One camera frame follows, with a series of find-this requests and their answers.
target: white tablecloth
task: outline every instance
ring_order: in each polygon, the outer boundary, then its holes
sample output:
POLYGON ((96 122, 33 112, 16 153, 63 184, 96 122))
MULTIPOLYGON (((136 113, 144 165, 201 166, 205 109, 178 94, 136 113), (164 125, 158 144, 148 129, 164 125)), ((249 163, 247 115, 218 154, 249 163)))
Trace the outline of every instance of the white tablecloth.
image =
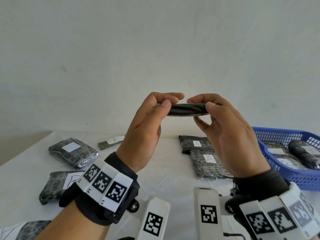
MULTIPOLYGON (((116 135, 55 131, 2 165, 0 227, 19 222, 51 220, 62 210, 57 201, 42 206, 38 200, 51 172, 72 170, 70 166, 49 154, 49 146, 73 137, 99 150, 98 142, 114 136, 116 135)), ((119 145, 114 145, 100 151, 99 157, 105 159, 118 147, 119 145)), ((230 179, 198 180, 189 155, 181 153, 179 140, 165 138, 159 140, 150 163, 138 172, 138 182, 140 198, 147 200, 152 195, 170 202, 171 210, 164 239, 175 240, 197 239, 193 201, 195 186, 212 187, 222 195, 228 195, 232 187, 230 179)), ((305 194, 319 212, 320 203, 317 202, 317 197, 319 199, 320 194, 318 192, 305 192, 305 194)), ((118 224, 111 226, 106 239, 135 237, 139 224, 138 219, 126 212, 118 224)), ((223 224, 225 232, 241 231, 241 226, 232 217, 224 217, 223 224)))

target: white label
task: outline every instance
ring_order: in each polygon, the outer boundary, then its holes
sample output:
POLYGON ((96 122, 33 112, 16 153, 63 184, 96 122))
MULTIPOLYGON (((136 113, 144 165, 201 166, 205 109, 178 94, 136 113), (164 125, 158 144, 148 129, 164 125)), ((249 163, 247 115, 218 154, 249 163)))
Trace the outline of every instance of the white label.
POLYGON ((66 176, 66 181, 64 181, 64 185, 63 185, 63 190, 66 190, 67 188, 69 188, 73 182, 77 181, 78 178, 81 177, 81 175, 83 174, 84 172, 72 172, 72 173, 69 173, 67 176, 66 176))
POLYGON ((119 141, 123 141, 124 139, 125 139, 125 136, 117 136, 117 137, 114 137, 114 138, 107 140, 106 142, 110 145, 113 143, 117 143, 119 141))
POLYGON ((268 148, 268 151, 272 154, 278 154, 278 155, 288 155, 285 153, 281 148, 268 148))
POLYGON ((26 222, 19 223, 13 226, 0 228, 0 240, 15 240, 21 228, 26 222))
POLYGON ((283 165, 286 165, 286 166, 289 167, 289 168, 299 169, 299 168, 297 168, 291 161, 289 161, 289 160, 286 159, 286 158, 277 158, 277 160, 278 160, 279 162, 281 162, 283 165))
POLYGON ((198 140, 194 140, 193 144, 194 144, 195 147, 202 147, 200 141, 198 141, 198 140))
POLYGON ((71 142, 68 145, 65 145, 64 147, 62 147, 62 149, 66 150, 67 152, 72 152, 75 149, 78 149, 79 147, 81 147, 80 145, 78 145, 77 143, 71 142))
POLYGON ((312 155, 320 155, 320 152, 314 148, 312 145, 304 145, 302 146, 303 149, 306 150, 307 153, 312 154, 312 155))
POLYGON ((216 160, 214 160, 213 155, 203 155, 203 157, 207 163, 217 163, 216 160))

